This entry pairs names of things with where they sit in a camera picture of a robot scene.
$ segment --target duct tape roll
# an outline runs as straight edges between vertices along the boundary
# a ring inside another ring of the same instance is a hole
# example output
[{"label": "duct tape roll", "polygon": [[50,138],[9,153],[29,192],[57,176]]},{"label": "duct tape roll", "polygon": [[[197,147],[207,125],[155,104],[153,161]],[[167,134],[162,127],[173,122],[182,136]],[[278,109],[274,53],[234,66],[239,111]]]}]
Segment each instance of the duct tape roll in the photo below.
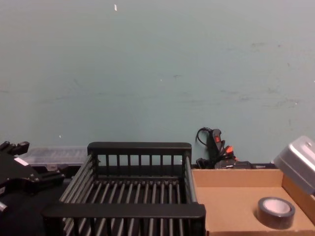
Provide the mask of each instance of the duct tape roll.
[{"label": "duct tape roll", "polygon": [[288,229],[293,224],[295,207],[288,201],[267,197],[258,201],[257,219],[265,226],[273,229]]}]

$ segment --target painted wall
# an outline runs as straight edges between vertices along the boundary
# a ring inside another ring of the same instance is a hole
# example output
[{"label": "painted wall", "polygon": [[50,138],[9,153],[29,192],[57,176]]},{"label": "painted wall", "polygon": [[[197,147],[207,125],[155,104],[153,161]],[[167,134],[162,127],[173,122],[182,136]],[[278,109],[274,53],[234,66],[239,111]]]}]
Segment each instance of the painted wall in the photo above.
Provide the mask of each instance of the painted wall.
[{"label": "painted wall", "polygon": [[315,139],[313,0],[0,0],[0,141]]}]

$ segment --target cardboard box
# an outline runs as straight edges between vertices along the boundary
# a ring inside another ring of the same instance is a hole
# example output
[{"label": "cardboard box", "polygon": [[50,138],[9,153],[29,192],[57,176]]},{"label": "cardboard box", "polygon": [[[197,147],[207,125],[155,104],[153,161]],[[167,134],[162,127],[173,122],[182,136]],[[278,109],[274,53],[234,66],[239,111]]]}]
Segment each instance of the cardboard box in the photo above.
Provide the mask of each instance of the cardboard box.
[{"label": "cardboard box", "polygon": [[[280,170],[192,170],[197,200],[207,210],[210,236],[315,236],[315,197],[305,194]],[[296,209],[287,230],[261,224],[258,201],[279,197]]]}]

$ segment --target black wire basket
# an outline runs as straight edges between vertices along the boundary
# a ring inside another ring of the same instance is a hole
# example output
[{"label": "black wire basket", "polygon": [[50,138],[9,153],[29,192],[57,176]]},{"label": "black wire basket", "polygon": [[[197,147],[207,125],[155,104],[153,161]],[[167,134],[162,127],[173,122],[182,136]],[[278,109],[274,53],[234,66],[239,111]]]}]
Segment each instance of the black wire basket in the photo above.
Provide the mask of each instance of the black wire basket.
[{"label": "black wire basket", "polygon": [[88,155],[59,202],[42,211],[47,236],[205,235],[190,144],[95,142]]}]

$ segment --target white label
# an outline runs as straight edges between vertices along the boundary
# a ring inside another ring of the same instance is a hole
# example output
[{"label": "white label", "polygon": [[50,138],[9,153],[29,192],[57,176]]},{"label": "white label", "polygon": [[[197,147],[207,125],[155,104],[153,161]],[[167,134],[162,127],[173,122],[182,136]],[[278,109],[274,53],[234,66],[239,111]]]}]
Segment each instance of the white label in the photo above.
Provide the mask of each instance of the white label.
[{"label": "white label", "polygon": [[3,194],[5,192],[5,187],[0,188],[0,195]]},{"label": "white label", "polygon": [[19,162],[20,164],[22,164],[23,166],[27,166],[28,163],[25,160],[22,160],[20,157],[17,157],[14,159],[15,161]]}]

